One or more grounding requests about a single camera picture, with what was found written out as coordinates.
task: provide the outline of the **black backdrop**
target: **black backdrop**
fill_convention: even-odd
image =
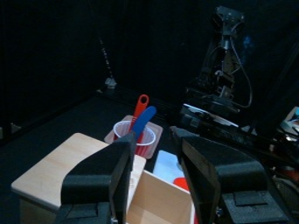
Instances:
[[[117,85],[180,104],[219,5],[246,14],[236,49],[254,88],[252,107],[231,119],[270,129],[298,103],[298,63],[286,67],[299,28],[291,0],[1,0],[1,127],[39,120],[103,85],[99,36]],[[248,84],[236,81],[236,101],[247,103]]]

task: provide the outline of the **utensil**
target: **utensil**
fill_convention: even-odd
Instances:
[[[143,113],[143,111],[145,110],[147,104],[149,102],[149,97],[147,94],[141,94],[137,98],[137,102],[135,105],[135,113],[133,113],[133,117],[132,117],[132,121],[131,121],[131,126],[129,129],[132,129],[135,122],[136,122],[136,118],[140,116],[140,114]]]
[[[156,108],[155,106],[148,107],[141,115],[136,118],[132,131],[135,132],[135,139],[137,139],[144,131],[145,125],[155,116]]]

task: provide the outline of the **blue handle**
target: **blue handle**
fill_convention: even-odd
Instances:
[[[135,120],[135,125],[132,127],[132,131],[135,132],[135,139],[141,135],[145,125],[155,116],[156,108],[153,106],[148,107],[141,115]]]

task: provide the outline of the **wooden box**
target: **wooden box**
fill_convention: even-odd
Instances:
[[[143,171],[127,212],[129,224],[194,223],[192,197],[176,185]]]

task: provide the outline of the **wooden block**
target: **wooden block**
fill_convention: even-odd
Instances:
[[[192,197],[176,185],[143,172],[127,213],[129,224],[192,224]]]
[[[29,219],[39,219],[40,214],[45,214],[44,221],[52,217],[52,213],[56,213],[61,205],[61,182],[65,175],[83,159],[107,146],[107,143],[100,142],[92,137],[80,133],[73,134],[12,183],[12,191],[23,198],[23,223],[32,223],[28,222],[28,217],[31,217]],[[129,206],[135,195],[137,181],[140,179],[144,166],[145,159],[135,156],[127,207]]]

